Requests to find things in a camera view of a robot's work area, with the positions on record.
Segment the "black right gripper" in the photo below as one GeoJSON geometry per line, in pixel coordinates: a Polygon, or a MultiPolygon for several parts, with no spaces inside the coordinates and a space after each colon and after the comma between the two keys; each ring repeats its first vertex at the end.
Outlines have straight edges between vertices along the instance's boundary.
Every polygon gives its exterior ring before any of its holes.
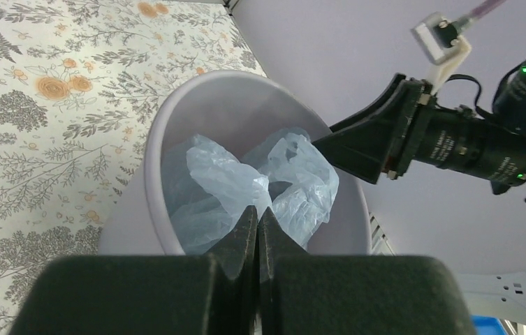
{"type": "MultiPolygon", "coordinates": [[[[367,107],[330,127],[330,134],[314,140],[312,144],[333,167],[367,183],[376,184],[387,158],[387,146],[392,142],[393,105],[399,101],[400,85],[406,76],[394,74],[386,89],[367,107]]],[[[436,98],[432,85],[426,80],[411,78],[417,93],[410,94],[402,115],[406,128],[395,137],[385,173],[390,180],[402,177],[415,159],[435,112],[436,98]]]]}

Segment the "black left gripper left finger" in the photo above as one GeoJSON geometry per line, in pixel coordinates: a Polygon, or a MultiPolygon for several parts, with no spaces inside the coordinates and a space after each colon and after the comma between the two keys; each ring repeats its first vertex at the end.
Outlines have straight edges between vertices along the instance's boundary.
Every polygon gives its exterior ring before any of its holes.
{"type": "Polygon", "coordinates": [[[38,277],[12,334],[253,334],[257,211],[201,255],[78,255],[38,277]]]}

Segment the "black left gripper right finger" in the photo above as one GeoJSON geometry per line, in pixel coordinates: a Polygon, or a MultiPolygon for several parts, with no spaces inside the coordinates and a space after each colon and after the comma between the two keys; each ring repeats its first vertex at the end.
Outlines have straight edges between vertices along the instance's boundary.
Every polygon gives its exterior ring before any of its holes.
{"type": "Polygon", "coordinates": [[[452,273],[424,256],[311,255],[258,223],[264,334],[474,334],[452,273]]]}

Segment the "light blue plastic trash bag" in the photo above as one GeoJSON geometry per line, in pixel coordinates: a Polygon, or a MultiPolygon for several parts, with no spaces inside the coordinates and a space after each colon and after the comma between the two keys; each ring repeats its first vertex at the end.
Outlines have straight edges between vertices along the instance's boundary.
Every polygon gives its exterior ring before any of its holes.
{"type": "Polygon", "coordinates": [[[187,254],[225,237],[246,207],[271,209],[285,233],[306,247],[327,223],[339,177],[301,128],[270,135],[241,158],[202,135],[169,149],[161,163],[166,208],[187,254]]]}

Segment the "grey plastic trash bin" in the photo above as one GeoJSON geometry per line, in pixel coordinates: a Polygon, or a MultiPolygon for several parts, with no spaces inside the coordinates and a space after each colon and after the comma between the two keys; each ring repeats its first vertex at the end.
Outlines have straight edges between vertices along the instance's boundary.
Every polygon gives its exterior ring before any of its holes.
{"type": "MultiPolygon", "coordinates": [[[[204,135],[238,158],[281,128],[300,127],[313,140],[330,133],[308,107],[278,84],[252,73],[216,70],[195,77],[165,99],[150,127],[143,159],[103,226],[99,255],[182,255],[163,197],[161,159],[195,134],[204,135]]],[[[337,170],[339,190],[330,213],[308,243],[319,255],[369,255],[370,218],[360,181],[337,170]]],[[[214,251],[253,253],[256,215],[238,223],[214,251]]]]}

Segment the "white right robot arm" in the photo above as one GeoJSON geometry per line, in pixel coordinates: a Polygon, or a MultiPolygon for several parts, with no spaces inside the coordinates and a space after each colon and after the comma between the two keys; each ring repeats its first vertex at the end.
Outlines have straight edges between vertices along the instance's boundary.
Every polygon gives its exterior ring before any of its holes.
{"type": "Polygon", "coordinates": [[[314,145],[370,184],[370,210],[402,227],[399,252],[443,257],[474,315],[526,326],[526,60],[491,111],[444,107],[433,83],[396,74],[314,145]]]}

